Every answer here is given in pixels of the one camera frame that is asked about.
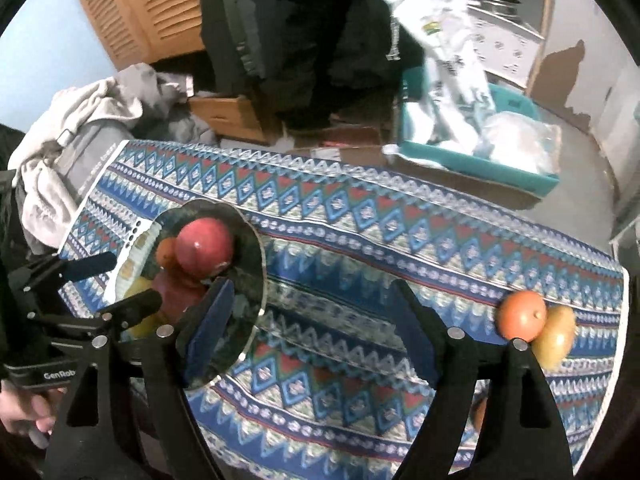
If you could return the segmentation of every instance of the clothing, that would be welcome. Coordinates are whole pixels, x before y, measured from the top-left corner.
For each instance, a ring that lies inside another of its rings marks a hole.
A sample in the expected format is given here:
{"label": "clothing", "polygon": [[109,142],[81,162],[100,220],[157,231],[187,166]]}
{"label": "clothing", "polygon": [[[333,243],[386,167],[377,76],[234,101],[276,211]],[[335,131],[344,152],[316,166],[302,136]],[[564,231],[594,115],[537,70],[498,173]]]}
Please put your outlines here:
{"label": "clothing", "polygon": [[83,124],[56,159],[56,173],[71,199],[79,203],[95,177],[123,140],[134,137],[120,121],[100,119]]}
{"label": "clothing", "polygon": [[[23,138],[23,132],[0,124],[0,169],[6,169],[9,157]],[[20,223],[16,190],[12,189],[12,175],[4,174],[2,177],[6,182],[2,183],[0,198],[0,256],[5,269],[11,272],[27,264],[34,252]]]}
{"label": "clothing", "polygon": [[259,76],[276,111],[309,106],[327,85],[394,85],[403,67],[420,63],[420,48],[404,34],[415,55],[386,59],[391,37],[380,0],[202,0],[202,17],[217,90],[237,91],[247,73]]}
{"label": "clothing", "polygon": [[[213,144],[209,127],[185,108],[188,76],[144,63],[83,88],[58,92],[9,160],[20,173],[20,220],[37,240],[57,248],[100,168],[133,137]],[[18,176],[13,180],[17,185]]]}

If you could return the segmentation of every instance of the human hand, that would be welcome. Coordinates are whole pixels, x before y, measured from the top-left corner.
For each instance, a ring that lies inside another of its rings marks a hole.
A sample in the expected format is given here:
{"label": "human hand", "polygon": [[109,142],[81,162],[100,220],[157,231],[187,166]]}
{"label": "human hand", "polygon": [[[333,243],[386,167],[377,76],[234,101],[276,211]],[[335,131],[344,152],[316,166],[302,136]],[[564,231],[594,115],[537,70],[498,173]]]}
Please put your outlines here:
{"label": "human hand", "polygon": [[19,390],[9,381],[2,381],[0,392],[0,421],[9,433],[27,435],[34,422],[42,433],[50,433],[64,392],[49,390],[35,395]]}

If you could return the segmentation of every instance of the wooden louvered door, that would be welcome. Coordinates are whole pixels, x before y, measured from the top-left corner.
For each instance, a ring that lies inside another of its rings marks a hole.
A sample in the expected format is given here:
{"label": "wooden louvered door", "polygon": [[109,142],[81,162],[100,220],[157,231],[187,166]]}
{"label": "wooden louvered door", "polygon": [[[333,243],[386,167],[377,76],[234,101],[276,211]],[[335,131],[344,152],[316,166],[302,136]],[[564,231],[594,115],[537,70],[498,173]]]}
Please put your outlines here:
{"label": "wooden louvered door", "polygon": [[204,50],[200,0],[81,0],[114,65]]}
{"label": "wooden louvered door", "polygon": [[127,0],[80,0],[113,64],[124,68],[150,57],[150,46]]}

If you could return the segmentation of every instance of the tablecloth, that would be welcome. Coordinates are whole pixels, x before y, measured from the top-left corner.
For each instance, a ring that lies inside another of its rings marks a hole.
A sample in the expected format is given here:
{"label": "tablecloth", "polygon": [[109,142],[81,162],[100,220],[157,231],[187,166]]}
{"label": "tablecloth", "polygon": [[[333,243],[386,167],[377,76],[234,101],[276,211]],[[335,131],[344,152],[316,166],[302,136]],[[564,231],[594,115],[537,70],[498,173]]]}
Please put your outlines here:
{"label": "tablecloth", "polygon": [[[142,222],[195,198],[236,206],[265,246],[268,301],[246,359],[190,405],[215,456],[263,478],[388,479],[433,390],[382,302],[406,279],[447,326],[504,342],[505,293],[574,309],[574,347],[546,374],[577,468],[622,360],[628,277],[612,258],[477,198],[375,168],[253,150],[123,144],[87,195],[62,257],[120,254]],[[77,316],[106,306],[109,275],[67,284]],[[481,395],[487,384],[479,381]],[[453,469],[472,459],[467,425]]]}

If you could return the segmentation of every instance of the screw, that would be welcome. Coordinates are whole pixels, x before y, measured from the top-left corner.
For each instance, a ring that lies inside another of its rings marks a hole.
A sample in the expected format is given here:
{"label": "screw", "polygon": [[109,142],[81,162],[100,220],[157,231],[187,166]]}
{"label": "screw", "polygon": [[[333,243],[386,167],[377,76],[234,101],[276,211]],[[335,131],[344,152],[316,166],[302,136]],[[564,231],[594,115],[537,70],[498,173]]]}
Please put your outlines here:
{"label": "screw", "polygon": [[94,340],[91,341],[91,345],[95,348],[102,348],[103,346],[105,346],[107,344],[107,341],[109,340],[109,338],[107,338],[107,336],[105,335],[99,335],[94,337]]}
{"label": "screw", "polygon": [[174,327],[171,325],[162,325],[156,330],[158,337],[169,337],[172,333],[174,333]]}
{"label": "screw", "polygon": [[527,348],[529,348],[527,342],[524,341],[524,339],[519,338],[513,340],[513,346],[515,346],[516,350],[520,350],[521,352],[524,352]]}
{"label": "screw", "polygon": [[465,336],[465,331],[457,326],[452,326],[447,330],[447,335],[452,339],[462,339]]}

